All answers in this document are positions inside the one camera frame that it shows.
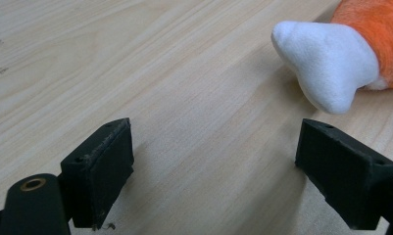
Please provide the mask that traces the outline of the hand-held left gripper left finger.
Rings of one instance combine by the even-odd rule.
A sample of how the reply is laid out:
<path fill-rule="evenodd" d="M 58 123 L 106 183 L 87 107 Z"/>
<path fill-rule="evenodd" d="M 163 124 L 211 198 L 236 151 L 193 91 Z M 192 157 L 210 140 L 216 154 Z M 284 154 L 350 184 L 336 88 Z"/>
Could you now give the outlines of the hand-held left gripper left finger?
<path fill-rule="evenodd" d="M 103 124 L 61 161 L 60 181 L 75 227 L 102 227 L 133 164 L 127 117 Z"/>

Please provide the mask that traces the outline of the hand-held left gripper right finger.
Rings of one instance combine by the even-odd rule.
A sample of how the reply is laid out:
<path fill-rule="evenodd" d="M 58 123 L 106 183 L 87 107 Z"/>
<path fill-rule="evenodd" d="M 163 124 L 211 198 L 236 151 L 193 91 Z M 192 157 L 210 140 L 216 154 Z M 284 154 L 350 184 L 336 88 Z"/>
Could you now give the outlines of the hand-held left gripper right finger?
<path fill-rule="evenodd" d="M 305 118 L 296 152 L 300 167 L 353 230 L 393 230 L 393 161 L 338 128 Z"/>

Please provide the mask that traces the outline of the orange and white plush toy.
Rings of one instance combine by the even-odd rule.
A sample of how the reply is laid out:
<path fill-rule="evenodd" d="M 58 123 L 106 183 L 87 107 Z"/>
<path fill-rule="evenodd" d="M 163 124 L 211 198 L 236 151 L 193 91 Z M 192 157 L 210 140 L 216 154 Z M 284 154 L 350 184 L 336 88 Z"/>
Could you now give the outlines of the orange and white plush toy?
<path fill-rule="evenodd" d="M 360 88 L 393 89 L 393 0 L 341 0 L 328 23 L 281 22 L 271 42 L 326 113 L 348 112 Z"/>

